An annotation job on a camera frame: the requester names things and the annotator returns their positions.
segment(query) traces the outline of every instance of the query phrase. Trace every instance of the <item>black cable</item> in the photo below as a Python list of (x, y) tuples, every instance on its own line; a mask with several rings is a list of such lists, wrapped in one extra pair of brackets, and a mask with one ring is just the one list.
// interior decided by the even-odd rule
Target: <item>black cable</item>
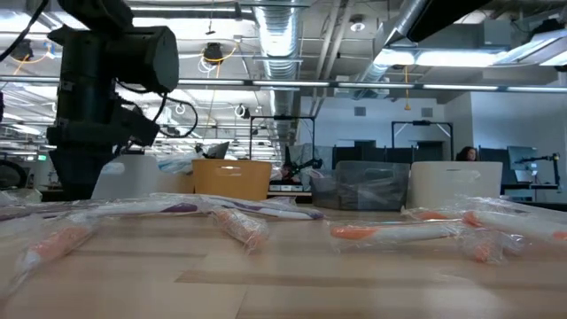
[(148, 89), (134, 89), (134, 88), (130, 88), (129, 86), (126, 86), (126, 84), (117, 81), (118, 85), (120, 85), (122, 88), (129, 90), (130, 92), (134, 92), (137, 94), (146, 94), (146, 93), (150, 93), (151, 91)]
[(163, 109), (166, 108), (166, 102), (169, 99), (169, 97), (167, 97), (167, 93), (164, 94), (164, 95), (160, 95), (160, 96), (161, 96), (161, 105), (159, 106), (159, 110), (156, 113), (156, 116), (153, 118), (153, 120), (151, 120), (154, 123), (158, 120), (161, 113), (163, 113)]
[(14, 51), (14, 49), (16, 49), (16, 47), (21, 43), (21, 41), (24, 40), (27, 33), (29, 33), (29, 29), (37, 21), (39, 16), (42, 14), (43, 10), (45, 10), (45, 7), (49, 3), (49, 1), (50, 0), (43, 0), (42, 3), (37, 7), (37, 10), (35, 10), (34, 15), (32, 15), (32, 18), (30, 19), (29, 23), (27, 23), (27, 27), (21, 33), (19, 33), (16, 40), (14, 40), (12, 44), (10, 44), (8, 49), (6, 49), (4, 52), (2, 52), (2, 54), (0, 54), (0, 62), (8, 58), (8, 56)]
[(183, 134), (182, 136), (171, 135), (171, 134), (169, 134), (169, 133), (167, 133), (167, 132), (164, 132), (164, 131), (161, 130), (161, 129), (159, 130), (159, 132), (160, 132), (161, 134), (163, 134), (164, 136), (167, 136), (167, 137), (169, 137), (169, 138), (186, 138), (186, 137), (189, 136), (191, 133), (193, 133), (193, 131), (194, 131), (195, 128), (197, 127), (197, 123), (198, 123), (198, 113), (197, 113), (197, 110), (195, 109), (195, 106), (194, 106), (193, 104), (187, 102), (187, 101), (182, 101), (182, 100), (178, 100), (178, 99), (176, 99), (176, 98), (168, 97), (167, 94), (165, 94), (165, 95), (163, 96), (163, 98), (164, 98), (164, 100), (165, 100), (165, 99), (168, 99), (168, 100), (170, 100), (170, 101), (172, 101), (172, 102), (176, 102), (176, 103), (179, 103), (179, 104), (181, 104), (181, 105), (188, 105), (188, 106), (190, 106), (190, 107), (191, 107), (191, 110), (193, 110), (193, 113), (195, 113), (195, 122), (193, 123), (193, 126), (191, 127), (191, 129), (188, 130), (187, 133)]

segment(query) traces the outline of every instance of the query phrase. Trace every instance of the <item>pipe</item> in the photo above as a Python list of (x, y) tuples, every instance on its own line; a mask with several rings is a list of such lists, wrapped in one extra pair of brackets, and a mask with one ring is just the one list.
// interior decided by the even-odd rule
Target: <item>pipe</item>
[(340, 44), (343, 40), (343, 36), (345, 35), (346, 26), (348, 25), (349, 19), (351, 18), (351, 12), (353, 11), (354, 3), (354, 0), (348, 0), (348, 2), (346, 3), (345, 12), (343, 13), (343, 20), (341, 21), (340, 27), (338, 28), (337, 37), (335, 38), (335, 41), (333, 41), (333, 48), (330, 51), (329, 63), (327, 64), (327, 68), (325, 69), (325, 73), (323, 75), (324, 80), (329, 79), (330, 72), (332, 71), (335, 60), (337, 59), (337, 53), (340, 49)]
[[(57, 84), (57, 76), (14, 76), (0, 75), (0, 82)], [(404, 82), (336, 82), (336, 81), (294, 81), (294, 80), (248, 80), (248, 79), (203, 79), (185, 78), (180, 85), (218, 87), (265, 87), (277, 88), (341, 88), (341, 89), (415, 89), (434, 91), (495, 92), (495, 93), (532, 93), (566, 94), (567, 87), (545, 85), (509, 85), (509, 84), (446, 84), (446, 83), (404, 83)]]
[[(288, 7), (254, 7), (259, 25), (262, 56), (296, 58), (298, 56), (299, 9)], [(267, 61), (264, 72), (269, 80), (294, 80), (297, 64), (292, 61)], [(293, 91), (270, 91), (272, 115), (291, 115)], [(287, 137), (290, 123), (275, 123), (277, 138)]]
[(322, 67), (327, 58), (327, 51), (329, 50), (330, 39), (333, 36), (335, 30), (335, 25), (337, 24), (338, 18), (338, 7), (340, 6), (341, 0), (334, 0), (333, 6), (330, 9), (330, 20), (329, 26), (327, 27), (327, 32), (325, 33), (325, 38), (322, 42), (321, 54), (319, 55), (319, 61), (317, 61), (317, 68), (315, 69), (315, 79), (319, 80), (321, 77)]
[[(374, 52), (376, 56), (364, 72), (356, 77), (357, 82), (379, 82), (382, 80), (390, 66), (377, 63), (376, 58), (388, 43), (397, 41), (408, 33), (426, 4), (427, 0), (407, 0), (401, 6), (400, 14), (393, 21), (387, 21), (380, 25), (377, 38), (374, 41), (374, 46), (377, 48), (377, 51)], [(367, 89), (356, 90), (353, 93), (353, 99), (362, 98), (367, 91)]]

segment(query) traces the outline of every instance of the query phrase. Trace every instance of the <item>desk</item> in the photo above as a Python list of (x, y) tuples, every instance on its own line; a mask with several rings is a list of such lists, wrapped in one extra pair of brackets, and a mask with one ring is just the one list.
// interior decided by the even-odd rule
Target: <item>desk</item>
[(337, 255), (325, 222), (269, 226), (267, 246), (246, 256), (205, 217), (105, 221), (82, 247), (34, 274), (2, 318), (567, 317), (567, 259), (551, 253), (487, 266), (443, 239)]

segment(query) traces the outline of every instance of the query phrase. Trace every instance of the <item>fluorescent light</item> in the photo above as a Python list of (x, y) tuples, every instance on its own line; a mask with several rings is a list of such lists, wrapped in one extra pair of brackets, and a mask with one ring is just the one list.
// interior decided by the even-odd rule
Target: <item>fluorescent light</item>
[(557, 54), (554, 58), (551, 58), (540, 66), (567, 66), (567, 51)]
[(16, 120), (16, 121), (23, 121), (24, 120), (21, 117), (19, 117), (18, 115), (14, 115), (14, 114), (10, 114), (10, 113), (4, 113), (4, 118), (10, 119), (10, 120)]
[(12, 126), (15, 127), (16, 130), (21, 132), (21, 133), (32, 134), (32, 135), (41, 135), (42, 134), (42, 132), (40, 132), (38, 129), (30, 128), (27, 125), (12, 124)]
[(242, 80), (179, 80), (179, 84), (185, 85), (244, 85)]
[(254, 85), (265, 85), (265, 86), (286, 86), (292, 85), (294, 87), (318, 87), (318, 88), (326, 88), (330, 84), (328, 82), (307, 82), (307, 81), (253, 81)]
[(379, 83), (358, 83), (358, 82), (339, 82), (338, 86), (340, 88), (348, 88), (348, 89), (413, 89), (415, 84), (406, 84), (406, 83), (387, 83), (387, 82), (379, 82)]
[(374, 59), (374, 64), (383, 66), (411, 66), (416, 63), (414, 54), (407, 51), (383, 49)]
[(416, 60), (419, 66), (491, 66), (497, 59), (496, 53), (479, 51), (424, 51)]
[(497, 86), (492, 85), (453, 85), (453, 84), (424, 84), (424, 89), (454, 89), (454, 90), (475, 90), (475, 91), (496, 91)]
[(523, 93), (567, 93), (567, 87), (508, 87), (507, 91)]
[(37, 152), (7, 152), (11, 155), (37, 155)]

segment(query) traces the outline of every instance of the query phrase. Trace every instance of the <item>metal frame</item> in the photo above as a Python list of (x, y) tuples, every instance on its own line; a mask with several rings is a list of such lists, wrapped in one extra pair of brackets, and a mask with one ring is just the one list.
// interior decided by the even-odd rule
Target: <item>metal frame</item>
[(271, 119), (274, 121), (294, 121), (294, 120), (311, 120), (313, 122), (313, 134), (311, 135), (311, 143), (313, 147), (311, 148), (311, 158), (315, 158), (315, 117), (314, 116), (288, 116), (288, 115), (277, 115), (277, 116), (250, 116), (250, 145), (248, 149), (248, 155), (250, 155), (250, 160), (252, 159), (252, 139), (254, 136), (252, 132), (254, 131), (254, 120), (256, 119)]
[[(58, 84), (58, 76), (17, 76), (1, 75), (0, 82)], [(337, 82), (337, 81), (279, 81), (250, 79), (179, 79), (180, 86), (210, 86), (209, 89), (234, 87), (273, 87), (273, 88), (341, 88), (341, 89), (416, 89), (435, 91), (496, 92), (566, 94), (567, 87), (546, 85), (507, 85), (507, 84), (439, 84), (404, 82)]]
[[(396, 132), (396, 125), (403, 124), (403, 126)], [(407, 125), (412, 126), (431, 126), (436, 125), (445, 135), (447, 135), (451, 140), (451, 160), (454, 159), (454, 134), (453, 134), (453, 123), (451, 122), (436, 122), (436, 121), (392, 121), (392, 148), (396, 148), (396, 136), (401, 133)], [(447, 125), (449, 131), (447, 132), (441, 125)]]

